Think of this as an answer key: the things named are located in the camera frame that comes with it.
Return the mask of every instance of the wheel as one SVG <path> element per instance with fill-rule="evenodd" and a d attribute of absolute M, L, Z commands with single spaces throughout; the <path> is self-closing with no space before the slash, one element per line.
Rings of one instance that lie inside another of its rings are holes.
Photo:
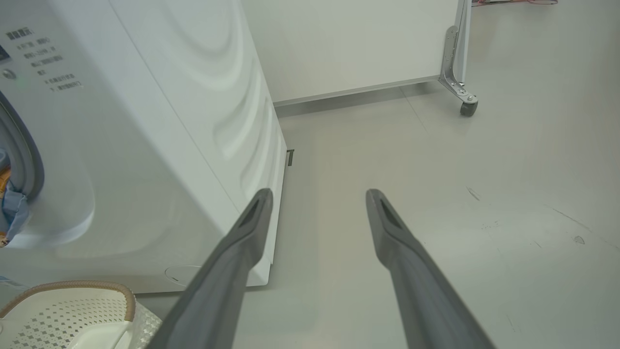
<path fill-rule="evenodd" d="M 461 106 L 461 115 L 472 116 L 476 112 L 477 108 L 478 108 L 478 102 L 472 103 L 472 104 L 463 103 Z"/>

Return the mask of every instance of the white washing machine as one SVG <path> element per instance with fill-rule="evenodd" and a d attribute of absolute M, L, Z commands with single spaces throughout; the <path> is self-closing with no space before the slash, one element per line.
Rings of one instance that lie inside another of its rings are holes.
<path fill-rule="evenodd" d="M 32 216 L 0 276 L 180 291 L 286 145 L 238 0 L 2 0 L 0 148 Z"/>

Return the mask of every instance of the laundry basket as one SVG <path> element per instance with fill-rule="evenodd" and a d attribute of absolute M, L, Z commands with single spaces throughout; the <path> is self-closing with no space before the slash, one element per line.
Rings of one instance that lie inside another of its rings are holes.
<path fill-rule="evenodd" d="M 17 296 L 0 311 L 0 348 L 144 348 L 160 324 L 121 284 L 43 284 Z"/>

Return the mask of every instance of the wavy embossed pattern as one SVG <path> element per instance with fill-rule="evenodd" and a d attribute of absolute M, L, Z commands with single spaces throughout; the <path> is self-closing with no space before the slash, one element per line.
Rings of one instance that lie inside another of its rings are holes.
<path fill-rule="evenodd" d="M 273 106 L 265 98 L 260 135 L 249 162 L 241 172 L 241 189 L 248 199 L 259 189 L 265 169 L 273 160 L 273 156 L 269 156 L 269 154 L 272 152 L 275 143 L 273 136 L 274 120 Z"/>
<path fill-rule="evenodd" d="M 222 117 L 213 127 L 213 137 L 218 150 L 225 159 L 232 158 L 243 146 L 252 130 L 258 129 L 260 104 L 260 70 L 253 62 L 252 73 L 246 91 L 237 106 Z"/>
<path fill-rule="evenodd" d="M 280 154 L 281 147 L 280 138 L 278 137 L 277 118 L 276 122 L 274 122 L 274 125 L 272 127 L 272 139 L 269 142 L 269 162 L 265 165 L 268 166 L 268 168 L 263 172 L 263 176 L 259 183 L 259 189 L 269 187 L 275 190 L 276 188 L 275 184 L 277 183 L 277 163 L 280 162 L 280 157 L 278 155 Z"/>
<path fill-rule="evenodd" d="M 162 3 L 161 13 L 162 22 L 152 27 L 162 53 L 208 89 L 234 87 L 247 60 L 237 1 L 168 0 Z M 202 18 L 181 20 L 187 16 Z"/>
<path fill-rule="evenodd" d="M 271 183 L 269 183 L 269 187 L 272 189 L 278 187 L 278 169 L 284 167 L 284 164 L 282 163 L 283 157 L 280 156 L 280 154 L 282 154 L 282 143 L 283 142 L 279 136 L 280 135 L 278 135 L 278 130 L 276 129 L 275 135 L 273 135 L 273 137 L 276 139 L 276 142 L 278 143 L 278 145 L 276 147 L 275 153 L 273 154 L 275 162 L 272 166 L 272 173 L 269 177 L 271 179 Z"/>

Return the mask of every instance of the gray floor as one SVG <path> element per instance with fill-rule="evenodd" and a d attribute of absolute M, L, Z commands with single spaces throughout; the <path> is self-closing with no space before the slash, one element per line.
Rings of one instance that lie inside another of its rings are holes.
<path fill-rule="evenodd" d="M 235 348 L 405 348 L 364 191 L 384 191 L 498 348 L 620 343 L 620 2 L 473 9 L 467 88 L 278 108 L 285 174 L 270 282 Z M 175 295 L 140 297 L 163 316 Z"/>

